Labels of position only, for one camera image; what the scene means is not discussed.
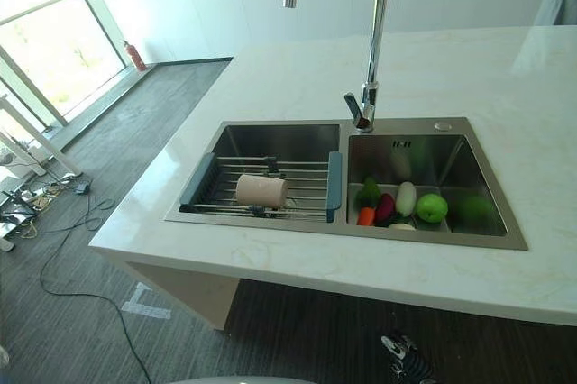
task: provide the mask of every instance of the sink drain rack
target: sink drain rack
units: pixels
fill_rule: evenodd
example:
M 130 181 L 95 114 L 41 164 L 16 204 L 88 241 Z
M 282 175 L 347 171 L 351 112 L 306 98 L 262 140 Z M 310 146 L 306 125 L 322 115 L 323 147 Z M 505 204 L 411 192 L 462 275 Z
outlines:
M 226 157 L 205 154 L 180 197 L 181 213 L 312 220 L 331 223 L 341 206 L 343 157 L 332 151 L 328 161 L 278 160 L 273 156 Z M 288 182 L 283 208 L 240 206 L 236 183 L 243 174 Z

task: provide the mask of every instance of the white tape mark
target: white tape mark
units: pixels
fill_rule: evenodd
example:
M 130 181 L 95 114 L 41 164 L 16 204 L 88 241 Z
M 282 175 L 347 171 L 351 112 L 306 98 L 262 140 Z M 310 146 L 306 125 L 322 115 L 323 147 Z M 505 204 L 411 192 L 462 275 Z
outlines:
M 162 307 L 146 306 L 138 302 L 141 299 L 144 291 L 151 291 L 146 285 L 141 282 L 136 284 L 134 294 L 129 301 L 124 302 L 122 310 L 130 312 L 131 314 L 138 314 L 149 316 L 150 318 L 170 319 L 170 309 L 163 309 Z

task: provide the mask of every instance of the faucet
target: faucet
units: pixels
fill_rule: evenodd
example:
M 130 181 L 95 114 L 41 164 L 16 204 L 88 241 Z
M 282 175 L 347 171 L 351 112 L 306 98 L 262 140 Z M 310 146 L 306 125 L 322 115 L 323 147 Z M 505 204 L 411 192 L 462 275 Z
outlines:
M 297 0 L 284 0 L 285 7 L 295 8 L 296 5 Z M 379 82 L 375 80 L 375 75 L 379 65 L 380 39 L 386 7 L 387 0 L 375 0 L 371 30 L 371 50 L 369 52 L 369 72 L 367 81 L 362 85 L 362 110 L 357 104 L 353 93 L 347 93 L 344 96 L 344 101 L 353 114 L 354 126 L 360 132 L 371 132 L 375 119 L 377 89 L 379 88 Z

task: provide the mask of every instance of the countertop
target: countertop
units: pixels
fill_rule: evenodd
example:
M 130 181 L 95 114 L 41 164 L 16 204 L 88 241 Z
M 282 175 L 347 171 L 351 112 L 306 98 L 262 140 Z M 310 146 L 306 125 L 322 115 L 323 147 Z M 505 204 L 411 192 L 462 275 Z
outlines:
M 364 37 L 244 50 L 90 246 L 121 261 L 577 325 L 574 26 L 383 35 L 376 117 L 469 118 L 529 251 L 163 220 L 222 121 L 348 118 L 343 94 L 359 95 L 367 58 Z

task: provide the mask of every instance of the fire extinguisher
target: fire extinguisher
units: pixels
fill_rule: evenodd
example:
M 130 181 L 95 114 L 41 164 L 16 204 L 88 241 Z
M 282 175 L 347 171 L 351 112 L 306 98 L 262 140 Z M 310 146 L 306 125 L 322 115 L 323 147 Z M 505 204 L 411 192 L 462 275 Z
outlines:
M 124 43 L 124 49 L 126 50 L 126 53 L 130 56 L 130 59 L 133 61 L 133 64 L 136 67 L 136 69 L 138 71 L 144 71 L 146 69 L 146 64 L 144 64 L 144 61 L 142 61 L 142 58 L 138 54 L 136 48 L 132 44 L 129 44 L 128 41 L 126 40 L 123 40 L 123 43 Z

